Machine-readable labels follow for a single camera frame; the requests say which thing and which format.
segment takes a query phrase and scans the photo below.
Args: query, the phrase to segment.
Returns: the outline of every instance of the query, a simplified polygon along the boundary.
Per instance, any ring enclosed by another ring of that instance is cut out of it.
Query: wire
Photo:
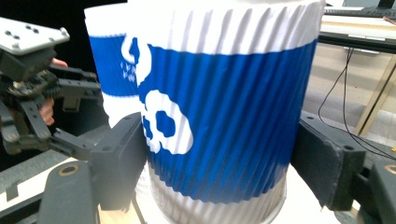
[[[394,158],[393,156],[389,155],[387,152],[382,151],[381,149],[379,149],[379,148],[373,146],[372,144],[368,143],[368,142],[365,141],[364,139],[362,139],[362,138],[358,137],[357,135],[351,133],[350,130],[348,129],[348,127],[347,127],[347,119],[346,119],[347,69],[348,69],[348,65],[349,65],[350,59],[351,59],[352,54],[353,54],[353,50],[354,50],[354,49],[352,49],[352,48],[349,48],[349,49],[348,49],[348,53],[347,53],[347,56],[346,56],[346,66],[344,67],[343,71],[340,73],[340,75],[338,76],[338,78],[335,80],[334,84],[332,85],[332,88],[329,90],[329,92],[327,93],[326,97],[324,98],[323,102],[321,103],[321,105],[320,105],[320,107],[319,107],[319,109],[318,109],[318,116],[319,116],[319,119],[320,119],[323,123],[325,123],[326,125],[328,125],[328,126],[330,126],[330,127],[333,127],[333,128],[335,128],[335,129],[341,130],[341,131],[343,131],[343,132],[347,132],[347,133],[350,135],[350,137],[351,137],[356,143],[358,143],[361,147],[365,148],[366,150],[370,151],[371,153],[373,153],[373,154],[375,154],[375,155],[378,155],[378,156],[382,156],[382,157],[385,157],[385,158],[388,158],[388,159],[391,159],[391,160],[395,160],[395,161],[396,161],[396,158]],[[324,104],[326,103],[327,99],[329,98],[330,94],[331,94],[332,91],[334,90],[336,84],[338,83],[339,79],[341,78],[341,76],[342,76],[343,74],[345,74],[345,75],[344,75],[344,95],[343,95],[343,120],[344,120],[344,125],[345,125],[345,128],[346,128],[346,131],[343,130],[343,129],[334,127],[334,126],[332,126],[332,125],[326,123],[326,122],[322,119],[322,117],[321,117],[321,115],[320,115],[320,111],[321,111],[322,107],[323,107]],[[364,142],[364,143],[367,144],[368,146],[374,148],[375,150],[381,152],[382,154],[381,154],[381,153],[378,153],[378,152],[375,152],[375,151],[372,151],[372,150],[371,150],[370,148],[368,148],[368,147],[365,147],[365,146],[362,145],[361,142],[359,142],[357,139],[361,140],[362,142]]]

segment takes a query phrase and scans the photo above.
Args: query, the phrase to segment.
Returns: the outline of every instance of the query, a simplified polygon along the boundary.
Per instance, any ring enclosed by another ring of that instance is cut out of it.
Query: black cable
[[[347,133],[350,135],[350,137],[351,137],[356,143],[358,143],[361,147],[365,148],[365,149],[368,150],[369,152],[371,152],[371,153],[373,153],[373,154],[375,154],[375,155],[382,156],[382,157],[389,158],[389,159],[391,159],[391,160],[395,160],[395,161],[396,161],[396,158],[394,158],[393,156],[389,155],[387,152],[382,151],[381,149],[379,149],[379,148],[373,146],[372,144],[370,144],[370,143],[368,143],[367,141],[363,140],[362,138],[358,137],[357,135],[351,133],[351,132],[349,131],[348,127],[347,127],[347,119],[346,119],[347,69],[348,69],[348,65],[349,65],[350,59],[351,59],[351,57],[352,57],[352,53],[353,53],[353,49],[349,48],[349,49],[348,49],[348,53],[347,53],[347,57],[346,57],[346,66],[344,67],[344,70],[340,73],[340,75],[338,76],[338,78],[335,80],[334,84],[332,85],[332,88],[331,88],[330,91],[327,93],[325,99],[323,100],[322,104],[320,105],[320,107],[319,107],[319,109],[318,109],[318,116],[319,116],[319,119],[320,119],[323,123],[325,123],[326,125],[328,125],[328,126],[330,126],[330,127],[333,127],[333,128],[335,128],[335,129],[341,130],[341,131],[343,131],[343,132],[347,132]],[[344,95],[343,95],[343,120],[344,120],[344,125],[345,125],[345,128],[346,128],[346,131],[345,131],[345,130],[342,130],[342,129],[340,129],[340,128],[334,127],[334,126],[332,126],[332,125],[326,123],[326,122],[322,119],[322,117],[321,117],[321,115],[320,115],[321,108],[322,108],[322,107],[324,106],[324,104],[326,103],[326,101],[327,101],[328,97],[330,96],[330,94],[332,93],[332,91],[333,91],[335,85],[338,83],[338,80],[340,79],[340,77],[341,77],[343,74],[345,74],[345,77],[344,77]],[[378,152],[375,152],[375,151],[372,151],[370,148],[365,147],[365,146],[362,145],[361,142],[359,142],[357,139],[361,140],[362,142],[364,142],[364,143],[367,144],[368,146],[374,148],[375,150],[380,151],[380,152],[383,153],[383,154],[378,153]]]

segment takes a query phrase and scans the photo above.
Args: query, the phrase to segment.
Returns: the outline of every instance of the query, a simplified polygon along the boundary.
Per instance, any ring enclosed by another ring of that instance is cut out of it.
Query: keyboard
[[[396,9],[393,8],[376,8],[367,7],[360,10],[354,9],[331,9],[325,8],[324,15],[327,16],[346,16],[346,17],[366,17],[366,18],[383,18],[388,17],[392,20],[396,19]]]

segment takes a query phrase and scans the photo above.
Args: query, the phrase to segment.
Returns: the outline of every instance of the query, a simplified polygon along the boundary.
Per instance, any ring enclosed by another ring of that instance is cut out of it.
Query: blue and white cup
[[[125,95],[142,105],[152,192],[169,220],[262,223],[277,215],[324,5],[131,4],[114,48],[123,55],[128,46],[137,93]],[[104,92],[118,96],[123,84],[114,82]]]

